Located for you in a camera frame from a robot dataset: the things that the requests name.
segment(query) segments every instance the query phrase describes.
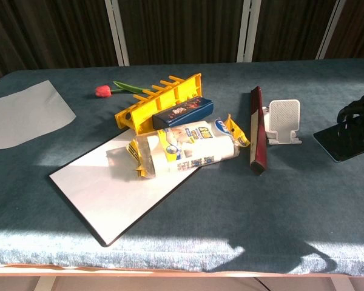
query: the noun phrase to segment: curtain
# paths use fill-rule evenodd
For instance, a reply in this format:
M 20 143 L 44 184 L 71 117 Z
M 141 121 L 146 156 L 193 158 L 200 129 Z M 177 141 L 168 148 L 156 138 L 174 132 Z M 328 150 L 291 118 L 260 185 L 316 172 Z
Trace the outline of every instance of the curtain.
M 117 64 L 104 0 L 0 0 L 0 77 Z
M 325 58 L 364 58 L 364 0 L 346 0 Z
M 335 0 L 262 0 L 252 61 L 315 59 Z
M 119 0 L 130 64 L 235 62 L 242 0 Z

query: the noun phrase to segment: paper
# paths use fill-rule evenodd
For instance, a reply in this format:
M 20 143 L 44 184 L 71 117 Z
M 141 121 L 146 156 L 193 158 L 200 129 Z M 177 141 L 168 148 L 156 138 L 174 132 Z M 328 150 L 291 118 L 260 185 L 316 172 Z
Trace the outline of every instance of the paper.
M 197 169 L 138 177 L 126 150 L 134 136 L 127 130 L 50 175 L 106 245 Z
M 75 114 L 50 81 L 1 97 L 0 149 L 53 132 L 74 119 Z

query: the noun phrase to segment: black phone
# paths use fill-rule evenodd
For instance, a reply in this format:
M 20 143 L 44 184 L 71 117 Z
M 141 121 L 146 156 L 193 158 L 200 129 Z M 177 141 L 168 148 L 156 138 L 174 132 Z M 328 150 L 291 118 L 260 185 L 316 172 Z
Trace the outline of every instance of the black phone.
M 364 153 L 364 118 L 361 116 L 313 134 L 336 162 Z

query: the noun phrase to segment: green leaf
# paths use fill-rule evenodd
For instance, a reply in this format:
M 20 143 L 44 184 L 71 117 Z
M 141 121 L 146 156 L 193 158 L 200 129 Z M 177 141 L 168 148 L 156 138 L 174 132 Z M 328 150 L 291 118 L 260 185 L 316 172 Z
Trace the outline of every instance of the green leaf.
M 143 90 L 148 90 L 145 88 L 140 88 L 140 87 L 135 87 L 132 85 L 128 85 L 122 82 L 118 82 L 118 81 L 113 81 L 113 83 L 119 88 L 119 89 L 123 89 L 125 91 L 131 92 L 131 93 L 136 93 L 136 94 L 140 94 L 143 93 Z

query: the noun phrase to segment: table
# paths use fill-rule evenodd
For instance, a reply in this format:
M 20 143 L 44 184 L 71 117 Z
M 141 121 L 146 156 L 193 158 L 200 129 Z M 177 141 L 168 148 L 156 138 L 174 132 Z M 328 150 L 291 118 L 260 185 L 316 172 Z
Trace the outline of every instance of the table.
M 198 72 L 215 104 L 211 118 L 231 113 L 247 136 L 256 85 L 265 105 L 299 99 L 303 144 L 268 147 L 261 176 L 249 168 L 249 149 L 201 168 L 101 247 L 48 178 L 122 131 L 113 115 L 136 100 L 98 99 L 94 88 L 112 80 L 148 87 Z M 46 79 L 77 117 L 0 150 L 0 265 L 364 275 L 364 155 L 334 163 L 312 137 L 364 94 L 364 59 L 26 70 L 0 80 L 0 97 Z

